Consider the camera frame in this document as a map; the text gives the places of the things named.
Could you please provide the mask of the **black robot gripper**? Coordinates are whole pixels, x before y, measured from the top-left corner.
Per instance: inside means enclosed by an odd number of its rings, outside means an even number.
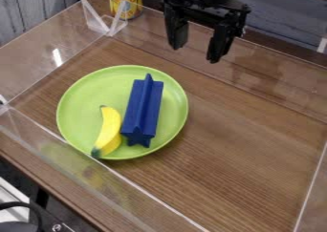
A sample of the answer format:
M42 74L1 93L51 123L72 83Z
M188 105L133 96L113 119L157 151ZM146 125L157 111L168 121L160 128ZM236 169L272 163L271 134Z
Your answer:
M249 6L239 0L164 0L164 8L168 39L174 50L188 42L189 19L221 22L215 26L207 51L207 60L217 63L229 52L235 36L244 35ZM229 15L236 16L235 22L223 22Z

